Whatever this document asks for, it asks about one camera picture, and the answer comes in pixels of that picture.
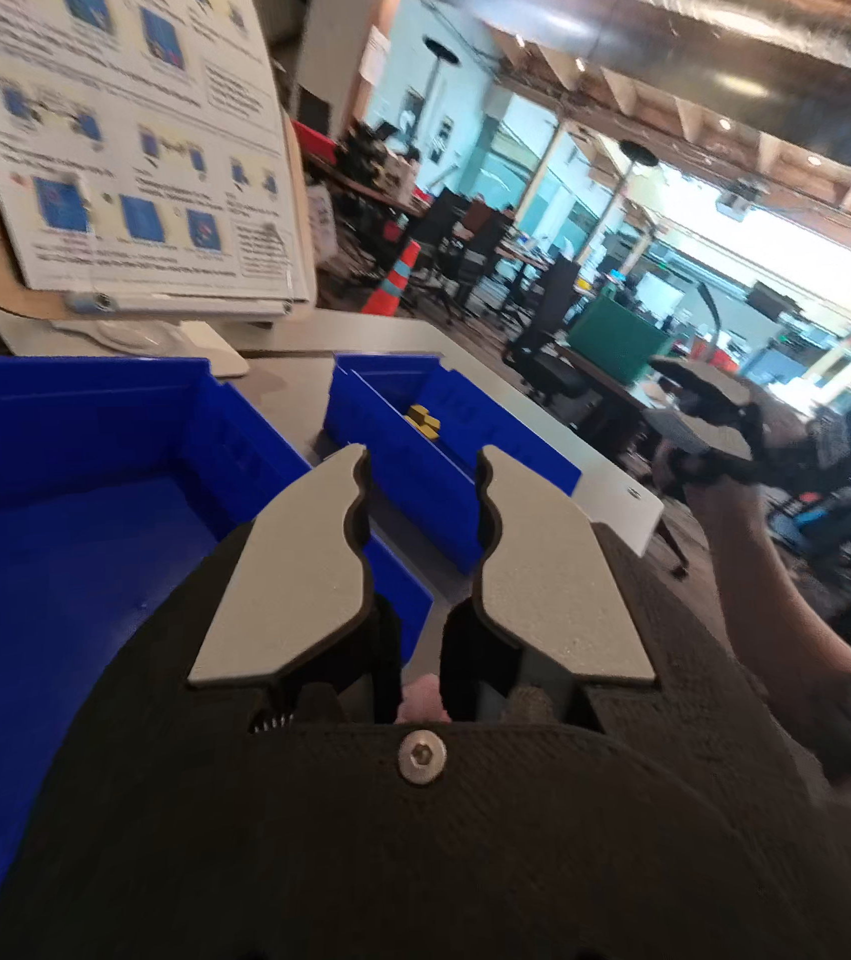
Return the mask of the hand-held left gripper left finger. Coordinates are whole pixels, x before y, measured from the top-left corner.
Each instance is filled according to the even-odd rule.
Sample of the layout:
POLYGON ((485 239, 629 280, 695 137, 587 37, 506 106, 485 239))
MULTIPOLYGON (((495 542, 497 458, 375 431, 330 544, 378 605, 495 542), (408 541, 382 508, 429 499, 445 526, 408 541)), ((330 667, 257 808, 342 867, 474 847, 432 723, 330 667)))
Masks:
POLYGON ((290 679, 368 618, 369 476, 367 448, 349 444, 259 513, 188 673, 190 686, 290 679))

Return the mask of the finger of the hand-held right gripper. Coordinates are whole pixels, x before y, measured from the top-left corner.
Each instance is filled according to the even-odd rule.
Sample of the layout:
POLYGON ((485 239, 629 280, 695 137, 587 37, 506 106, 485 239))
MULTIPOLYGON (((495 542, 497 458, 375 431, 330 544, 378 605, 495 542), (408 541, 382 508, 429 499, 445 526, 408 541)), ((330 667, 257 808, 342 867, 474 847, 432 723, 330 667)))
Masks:
POLYGON ((703 402, 736 408, 752 403, 752 393, 744 381, 708 363, 653 356, 650 368, 703 402))
POLYGON ((752 461, 752 450, 735 426, 716 425, 677 409, 649 409, 648 425, 676 449, 703 457, 709 453, 742 462, 752 461))

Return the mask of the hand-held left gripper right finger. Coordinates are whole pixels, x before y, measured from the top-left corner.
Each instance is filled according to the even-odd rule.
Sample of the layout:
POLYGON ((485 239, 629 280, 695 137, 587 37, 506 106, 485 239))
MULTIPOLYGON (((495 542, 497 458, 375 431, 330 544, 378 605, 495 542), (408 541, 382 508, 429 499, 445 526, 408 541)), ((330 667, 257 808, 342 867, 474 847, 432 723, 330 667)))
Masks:
POLYGON ((651 685, 656 672, 586 512, 496 446, 477 457, 474 600, 523 679, 651 685))

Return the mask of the blue plastic bin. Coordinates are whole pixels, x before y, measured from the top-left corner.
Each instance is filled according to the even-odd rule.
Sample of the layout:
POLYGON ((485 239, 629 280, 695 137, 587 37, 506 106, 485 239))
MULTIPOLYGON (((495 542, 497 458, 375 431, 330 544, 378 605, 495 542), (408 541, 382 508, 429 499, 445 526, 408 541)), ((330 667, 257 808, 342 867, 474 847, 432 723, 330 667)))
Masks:
POLYGON ((102 671, 310 469, 208 362, 0 358, 0 883, 102 671))
POLYGON ((431 354, 339 353, 323 429, 359 444, 384 497, 464 574, 481 557, 478 454, 494 446, 571 496, 580 467, 461 372, 431 354), (440 421, 435 442, 406 419, 415 404, 440 421))

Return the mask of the person's left hand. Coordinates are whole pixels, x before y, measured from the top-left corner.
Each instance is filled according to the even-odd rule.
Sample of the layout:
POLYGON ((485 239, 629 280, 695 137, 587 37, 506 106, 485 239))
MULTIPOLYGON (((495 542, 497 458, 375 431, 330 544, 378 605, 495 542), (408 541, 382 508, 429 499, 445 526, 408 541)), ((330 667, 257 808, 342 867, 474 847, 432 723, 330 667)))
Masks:
POLYGON ((402 687, 395 723, 430 725, 450 723, 441 696, 440 678, 435 673, 423 674, 402 687))

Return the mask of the green partition panel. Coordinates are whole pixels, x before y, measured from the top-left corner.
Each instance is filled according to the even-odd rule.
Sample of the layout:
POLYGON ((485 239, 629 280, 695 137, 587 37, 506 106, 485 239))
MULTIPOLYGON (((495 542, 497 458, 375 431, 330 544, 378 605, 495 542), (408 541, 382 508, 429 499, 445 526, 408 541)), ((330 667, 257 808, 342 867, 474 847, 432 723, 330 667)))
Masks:
POLYGON ((655 323, 600 295, 567 330, 565 343, 623 387, 631 387, 649 371, 649 361, 668 355, 674 335, 655 323))

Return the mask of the black pole stand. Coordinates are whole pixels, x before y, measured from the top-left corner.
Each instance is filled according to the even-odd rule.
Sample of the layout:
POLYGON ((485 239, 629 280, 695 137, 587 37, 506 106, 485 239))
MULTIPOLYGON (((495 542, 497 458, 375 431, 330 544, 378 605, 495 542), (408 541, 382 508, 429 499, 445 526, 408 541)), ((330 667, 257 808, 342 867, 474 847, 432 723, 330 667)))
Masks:
POLYGON ((651 150, 649 150, 648 147, 636 141, 623 139, 618 142, 617 147, 626 160, 626 167, 624 172, 620 175, 616 186, 613 188, 611 196, 604 209, 599 214, 598 219, 590 229, 582 246, 576 254, 576 262, 581 266, 584 265, 588 260, 593 247, 600 238, 600 234, 604 234, 605 230, 607 229, 610 216, 614 212, 614 209, 619 201, 624 199, 624 195, 636 170, 652 169, 659 164, 658 157, 651 150))
POLYGON ((450 68, 458 68, 461 66, 461 60, 458 54, 456 54, 455 51, 450 49, 440 40, 427 35, 425 35, 422 40, 427 51, 432 54, 434 62, 427 78, 423 93, 422 109, 421 113, 419 114, 419 126, 417 127, 417 134, 419 136, 421 136, 422 124, 426 119, 428 107, 432 100, 432 95, 436 88, 441 71, 445 66, 449 66, 450 68))

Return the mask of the black ceiling panel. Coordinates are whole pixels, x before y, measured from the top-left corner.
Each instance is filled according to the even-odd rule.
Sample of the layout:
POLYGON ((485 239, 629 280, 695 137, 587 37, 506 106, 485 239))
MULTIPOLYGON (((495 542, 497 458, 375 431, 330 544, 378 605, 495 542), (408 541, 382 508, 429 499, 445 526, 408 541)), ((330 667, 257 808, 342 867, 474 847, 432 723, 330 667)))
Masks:
POLYGON ((851 69, 650 2, 453 5, 505 33, 639 80, 851 168, 851 69))

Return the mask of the orange traffic cone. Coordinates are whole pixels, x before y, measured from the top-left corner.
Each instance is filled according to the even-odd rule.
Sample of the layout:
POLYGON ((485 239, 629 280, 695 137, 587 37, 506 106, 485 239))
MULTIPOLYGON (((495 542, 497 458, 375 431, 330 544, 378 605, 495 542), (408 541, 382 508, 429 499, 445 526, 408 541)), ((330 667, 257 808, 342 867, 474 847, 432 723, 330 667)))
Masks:
POLYGON ((363 305, 361 313, 377 317, 394 317, 399 309, 408 282, 415 269, 421 252, 421 246, 416 241, 409 241, 401 256, 386 277, 373 291, 363 305))

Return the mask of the red storage box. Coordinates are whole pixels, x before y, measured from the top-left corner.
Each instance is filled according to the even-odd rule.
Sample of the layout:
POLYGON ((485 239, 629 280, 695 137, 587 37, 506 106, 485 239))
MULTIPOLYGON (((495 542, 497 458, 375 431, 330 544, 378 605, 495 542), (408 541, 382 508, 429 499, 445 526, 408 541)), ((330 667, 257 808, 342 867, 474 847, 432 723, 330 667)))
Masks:
POLYGON ((330 167, 336 167, 336 140, 298 121, 292 121, 299 148, 305 157, 317 159, 330 167))

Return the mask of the printed instruction sheet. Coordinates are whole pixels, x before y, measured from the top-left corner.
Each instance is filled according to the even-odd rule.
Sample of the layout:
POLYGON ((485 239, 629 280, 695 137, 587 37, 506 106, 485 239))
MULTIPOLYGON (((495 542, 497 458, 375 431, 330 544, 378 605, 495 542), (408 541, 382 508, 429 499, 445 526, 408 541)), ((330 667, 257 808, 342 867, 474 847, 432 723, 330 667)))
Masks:
POLYGON ((26 288, 302 302, 293 186, 253 2, 0 2, 0 214, 26 288))

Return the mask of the silver ventilation duct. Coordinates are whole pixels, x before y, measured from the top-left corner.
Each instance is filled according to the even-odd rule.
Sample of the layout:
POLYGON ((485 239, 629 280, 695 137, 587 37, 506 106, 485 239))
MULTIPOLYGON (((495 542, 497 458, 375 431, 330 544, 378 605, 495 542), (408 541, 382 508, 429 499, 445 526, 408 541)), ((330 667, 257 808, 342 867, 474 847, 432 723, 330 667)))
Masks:
POLYGON ((650 5, 851 69, 851 1, 651 1, 650 5))

